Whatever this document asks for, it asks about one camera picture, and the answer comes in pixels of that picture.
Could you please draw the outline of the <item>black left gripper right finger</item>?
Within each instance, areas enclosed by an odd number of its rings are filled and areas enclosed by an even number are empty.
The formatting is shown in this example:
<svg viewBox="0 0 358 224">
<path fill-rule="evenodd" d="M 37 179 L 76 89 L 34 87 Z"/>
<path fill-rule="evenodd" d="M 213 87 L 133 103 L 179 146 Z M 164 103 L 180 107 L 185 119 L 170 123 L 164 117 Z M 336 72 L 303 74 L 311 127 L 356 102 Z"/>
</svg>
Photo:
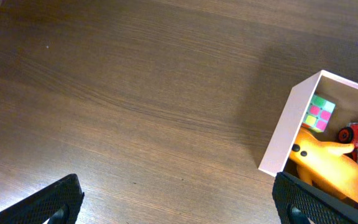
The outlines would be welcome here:
<svg viewBox="0 0 358 224">
<path fill-rule="evenodd" d="M 282 223 L 358 223 L 358 209 L 287 172 L 276 175 L 272 197 Z"/>
</svg>

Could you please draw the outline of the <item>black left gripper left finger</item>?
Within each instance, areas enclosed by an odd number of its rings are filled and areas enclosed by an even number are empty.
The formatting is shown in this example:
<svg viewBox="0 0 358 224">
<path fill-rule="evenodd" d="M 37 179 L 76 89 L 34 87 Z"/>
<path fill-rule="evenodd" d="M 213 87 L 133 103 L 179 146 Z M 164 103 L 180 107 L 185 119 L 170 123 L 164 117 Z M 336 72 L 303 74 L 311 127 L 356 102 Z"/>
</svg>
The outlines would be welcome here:
<svg viewBox="0 0 358 224">
<path fill-rule="evenodd" d="M 0 212 L 3 223 L 75 223 L 85 197 L 78 176 L 68 174 Z"/>
</svg>

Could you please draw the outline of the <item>yellow plastic toy animal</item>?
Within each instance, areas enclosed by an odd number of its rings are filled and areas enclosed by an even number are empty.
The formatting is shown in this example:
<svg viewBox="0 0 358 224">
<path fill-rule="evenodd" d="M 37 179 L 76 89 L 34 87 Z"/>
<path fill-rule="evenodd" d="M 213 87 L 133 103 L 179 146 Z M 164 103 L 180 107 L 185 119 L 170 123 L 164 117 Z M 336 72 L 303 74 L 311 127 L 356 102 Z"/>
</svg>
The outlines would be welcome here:
<svg viewBox="0 0 358 224">
<path fill-rule="evenodd" d="M 296 163 L 299 178 L 340 200 L 358 203 L 358 164 L 346 154 L 353 144 L 319 141 L 306 128 L 300 128 L 289 154 Z"/>
</svg>

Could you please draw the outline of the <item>colourful puzzle cube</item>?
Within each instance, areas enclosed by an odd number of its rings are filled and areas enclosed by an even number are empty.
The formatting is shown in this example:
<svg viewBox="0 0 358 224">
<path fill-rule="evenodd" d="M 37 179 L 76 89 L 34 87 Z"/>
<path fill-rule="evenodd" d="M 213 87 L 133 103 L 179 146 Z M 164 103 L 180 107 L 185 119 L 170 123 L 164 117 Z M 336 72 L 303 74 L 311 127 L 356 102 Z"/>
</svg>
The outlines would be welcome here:
<svg viewBox="0 0 358 224">
<path fill-rule="evenodd" d="M 316 133 L 324 132 L 335 107 L 333 102 L 313 95 L 301 125 Z"/>
</svg>

